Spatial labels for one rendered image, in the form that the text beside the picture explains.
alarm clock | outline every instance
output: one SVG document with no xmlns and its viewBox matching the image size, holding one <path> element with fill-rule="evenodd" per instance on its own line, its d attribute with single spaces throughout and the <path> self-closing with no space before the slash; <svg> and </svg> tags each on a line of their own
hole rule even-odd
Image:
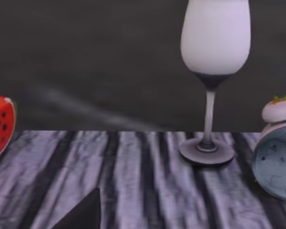
<svg viewBox="0 0 286 229">
<path fill-rule="evenodd" d="M 254 148 L 252 170 L 265 191 L 286 201 L 286 99 L 268 103 L 262 117 L 268 125 Z"/>
</svg>

wine glass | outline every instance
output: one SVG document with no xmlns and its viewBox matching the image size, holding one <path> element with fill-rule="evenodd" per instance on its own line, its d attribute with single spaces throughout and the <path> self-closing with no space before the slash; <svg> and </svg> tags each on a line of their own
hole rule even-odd
<svg viewBox="0 0 286 229">
<path fill-rule="evenodd" d="M 211 137 L 215 91 L 246 62 L 251 44 L 248 0 L 189 0 L 181 37 L 185 65 L 206 88 L 204 136 L 184 141 L 183 157 L 200 165 L 220 165 L 234 150 Z"/>
</svg>

striped tablecloth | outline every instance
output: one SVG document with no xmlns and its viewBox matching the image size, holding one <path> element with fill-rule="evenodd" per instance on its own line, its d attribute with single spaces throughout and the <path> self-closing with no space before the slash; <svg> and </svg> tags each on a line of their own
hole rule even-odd
<svg viewBox="0 0 286 229">
<path fill-rule="evenodd" d="M 0 229 L 50 229 L 94 187 L 102 229 L 286 229 L 286 202 L 251 171 L 255 133 L 215 133 L 234 146 L 221 169 L 185 163 L 201 133 L 16 132 L 0 157 Z"/>
</svg>

glass stem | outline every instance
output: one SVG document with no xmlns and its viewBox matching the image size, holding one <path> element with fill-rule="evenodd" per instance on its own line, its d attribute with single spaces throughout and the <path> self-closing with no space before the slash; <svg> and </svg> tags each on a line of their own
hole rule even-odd
<svg viewBox="0 0 286 229">
<path fill-rule="evenodd" d="M 206 112 L 204 121 L 204 136 L 197 146 L 200 151 L 214 152 L 217 147 L 212 141 L 213 110 L 215 101 L 215 90 L 206 90 Z"/>
</svg>

watermelon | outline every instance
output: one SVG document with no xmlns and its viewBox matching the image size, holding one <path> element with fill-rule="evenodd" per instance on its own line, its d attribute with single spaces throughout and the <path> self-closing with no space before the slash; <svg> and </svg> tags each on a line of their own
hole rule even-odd
<svg viewBox="0 0 286 229">
<path fill-rule="evenodd" d="M 16 110 L 11 99 L 0 96 L 0 154 L 8 145 L 16 124 Z"/>
</svg>

